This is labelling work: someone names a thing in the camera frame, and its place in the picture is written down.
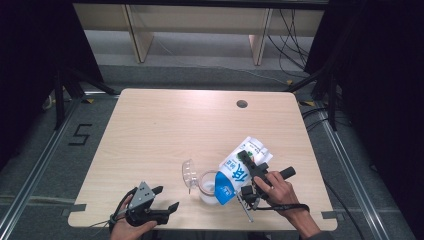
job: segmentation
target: cable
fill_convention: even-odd
[[[284,72],[285,74],[287,74],[287,75],[289,75],[289,76],[293,76],[293,77],[300,77],[300,78],[306,78],[306,77],[303,77],[303,76],[299,76],[299,75],[296,75],[296,74],[291,74],[291,73],[288,73],[288,72],[286,72],[284,69],[283,69],[283,66],[281,66],[281,53],[280,53],[280,57],[278,58],[278,64],[280,65],[280,69],[281,69],[281,71],[282,72]]]
[[[137,191],[137,187],[133,188],[132,190],[130,190],[129,192],[127,192],[127,194],[125,194],[125,196],[122,198],[121,202],[119,202],[118,206],[116,207],[115,212],[110,215],[110,219],[108,220],[109,223],[109,231],[112,232],[113,227],[115,226],[116,222],[118,222],[119,220],[121,220],[122,218],[125,217],[121,217],[121,218],[117,218],[118,215],[120,214],[120,210],[121,210],[121,206],[122,204],[124,204],[125,200],[127,199],[128,196],[130,195],[134,195],[134,193]]]
[[[361,239],[365,239],[364,235],[362,234],[361,229],[359,228],[358,224],[356,223],[355,219],[353,218],[352,214],[350,213],[350,211],[348,210],[348,208],[346,207],[346,205],[343,203],[343,201],[341,200],[341,198],[339,197],[339,195],[336,193],[336,191],[330,186],[330,184],[328,184],[328,182],[324,180],[324,184],[328,187],[328,189],[330,189],[330,191],[333,193],[333,195],[337,198],[337,200],[340,202],[340,204],[343,206],[343,208],[346,211],[346,214],[349,216],[350,220],[352,220],[353,225],[355,226],[356,230],[359,233],[359,236],[361,237]]]
[[[303,112],[303,113],[302,113],[302,118],[305,120],[308,116],[310,116],[310,115],[312,115],[312,114],[314,114],[314,113],[316,113],[316,112],[319,112],[319,111],[326,111],[326,110],[327,110],[327,108],[326,108],[326,107],[322,107],[322,108],[314,108],[314,109],[312,109],[312,110],[309,110],[309,111]]]
[[[279,12],[280,12],[281,19],[283,20],[284,25],[286,26],[286,29],[287,29],[287,33],[288,33],[287,38],[286,38],[285,41],[282,39],[281,36],[280,36],[280,38],[284,42],[284,46],[287,46],[290,50],[292,50],[293,52],[296,52],[296,53],[299,54],[299,57],[300,57],[303,65],[305,66],[306,65],[305,56],[307,57],[309,53],[306,50],[304,50],[303,48],[301,48],[300,45],[299,45],[299,42],[297,41],[296,25],[295,25],[295,21],[294,21],[296,10],[292,10],[291,11],[291,13],[292,13],[291,20],[292,20],[292,22],[290,24],[290,27],[288,26],[287,21],[284,18],[284,15],[283,15],[283,12],[281,11],[281,9],[279,9]],[[297,51],[295,49],[291,48],[289,45],[287,45],[287,40],[288,40],[289,37],[292,39],[293,43],[297,47]]]
[[[280,204],[280,205],[275,205],[275,206],[271,206],[271,207],[257,207],[256,210],[274,210],[274,211],[287,211],[290,209],[295,209],[295,208],[302,208],[305,209],[306,211],[310,211],[309,206],[303,203],[297,203],[297,204]]]
[[[90,225],[90,226],[88,226],[88,227],[89,227],[89,228],[91,228],[91,227],[95,227],[95,226],[100,225],[100,224],[103,224],[103,223],[108,224],[108,223],[109,223],[109,220],[106,220],[106,221],[103,221],[103,222],[98,222],[98,223],[95,223],[95,224]]]
[[[107,222],[106,222],[106,224],[105,225],[103,225],[103,227],[102,228],[100,228],[99,229],[99,231],[97,231],[95,234],[93,234],[93,235],[91,235],[91,238],[93,238],[93,237],[95,237],[95,236],[97,236],[97,234],[99,234],[105,227],[106,227],[106,225],[107,225]]]
[[[291,62],[293,62],[293,64],[295,64],[297,67],[299,67],[300,69],[303,70],[303,66],[300,65],[298,62],[296,62],[293,58],[291,58],[289,55],[287,55],[285,52],[283,52],[272,40],[271,36],[268,35],[268,39],[271,41],[271,43],[275,46],[275,48],[277,48],[277,50],[283,54],[287,59],[289,59]]]
[[[316,121],[316,122],[314,122],[314,123],[311,123],[310,125],[308,125],[307,127],[306,127],[306,131],[307,132],[310,132],[310,131],[312,131],[312,129],[314,129],[316,126],[318,126],[320,123],[322,123],[322,122],[324,122],[324,121],[327,121],[328,120],[328,118],[324,118],[324,119],[321,119],[321,120],[318,120],[318,121]]]

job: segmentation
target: black stand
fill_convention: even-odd
[[[351,56],[351,51],[348,49],[357,36],[358,23],[364,14],[364,9],[367,1],[362,0],[359,9],[353,14],[348,21],[347,26],[339,36],[336,45],[334,46],[329,58],[324,66],[303,79],[302,81],[290,86],[284,92],[294,92],[300,88],[316,81],[316,85],[312,90],[311,96],[314,100],[322,100],[325,94],[328,93],[328,121],[334,131],[337,131],[335,111],[336,111],[336,88],[337,88],[337,73],[340,68],[346,63],[346,60]]]
[[[37,40],[44,46],[44,57],[49,68],[55,71],[54,91],[56,95],[56,127],[65,119],[63,88],[72,99],[84,96],[79,82],[90,85],[110,94],[120,93],[107,87],[98,68],[94,54],[71,2],[43,4],[37,1],[21,2],[21,9],[28,16],[32,28],[37,32]]]
[[[63,98],[63,88],[69,93],[72,99],[77,100],[81,99],[85,92],[81,88],[78,80],[89,83],[90,85],[98,88],[99,90],[104,91],[109,95],[119,95],[119,91],[116,91],[104,83],[95,81],[86,74],[70,68],[60,68],[57,71],[55,77],[55,96],[56,96],[56,127],[58,129],[62,125],[63,120],[65,119],[65,101]]]

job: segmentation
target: floor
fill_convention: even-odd
[[[175,84],[169,87],[182,86],[176,84],[178,78],[184,78],[181,81],[184,81],[187,88],[190,88],[189,84],[196,84],[196,80],[202,82],[202,78],[208,78],[212,73],[233,74],[241,85],[244,84],[241,81],[247,79],[246,89],[253,84],[248,79],[255,78],[255,86],[263,84],[257,86],[263,91],[285,88],[288,80],[298,81],[307,76],[287,58],[279,61],[280,54],[269,40],[265,46],[262,64],[254,66],[247,36],[156,33],[145,63],[138,64],[135,62],[127,33],[86,31],[86,34],[105,82],[118,89],[128,86],[156,86],[154,84],[158,83],[153,80],[140,82],[139,76],[144,74],[154,79],[154,76],[161,73],[151,71],[158,70],[163,75],[168,74],[167,77],[169,73],[178,71],[173,78],[169,77],[175,81]],[[272,38],[279,46],[282,45],[278,36]],[[313,38],[298,38],[299,45],[306,51],[312,41]],[[287,52],[302,65],[298,53],[290,50]],[[224,80],[220,83],[222,86],[229,86]],[[196,85],[193,88],[208,86]],[[325,103],[323,101],[316,102],[315,106],[308,105],[312,87],[313,84],[296,93],[300,109],[304,113]],[[85,89],[90,93],[97,91],[90,86],[85,86]],[[108,231],[102,228],[76,229],[67,225],[67,215],[117,101],[116,98],[103,95],[93,95],[92,98],[95,99],[95,104],[89,104],[86,100],[82,103],[66,103],[67,109],[73,111],[73,116],[60,133],[53,129],[54,108],[46,110],[34,124],[20,154],[0,172],[1,215],[10,211],[16,202],[15,197],[25,191],[23,186],[33,187],[31,197],[23,200],[22,207],[17,211],[19,220],[11,223],[12,231],[2,239],[108,238]],[[305,126],[323,178],[328,183],[327,191],[338,219],[339,227],[332,235],[336,239],[360,239],[361,234],[363,239],[414,239],[378,172],[372,168],[372,161],[356,137],[348,116],[342,110],[342,106],[339,106],[336,115],[337,132],[333,132],[323,120],[327,117],[325,112],[317,111],[305,117]],[[82,123],[92,124],[91,128],[87,128],[90,141],[87,141],[84,147],[72,148],[69,143],[77,141],[73,134]],[[57,142],[52,142],[54,135],[60,135]],[[51,146],[51,152],[46,152],[45,146]],[[40,167],[38,177],[29,179],[28,176],[33,174],[31,171],[40,166],[43,158],[47,160],[45,166]],[[228,234],[160,232],[162,239],[243,239],[233,235],[234,233]],[[298,237],[296,232],[267,235],[271,239]]]

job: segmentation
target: wrist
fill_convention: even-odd
[[[287,220],[296,228],[302,239],[321,232],[311,214],[304,209],[292,209],[285,213]]]

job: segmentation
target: sleeve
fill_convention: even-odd
[[[306,240],[333,240],[333,236],[329,232],[320,232]]]

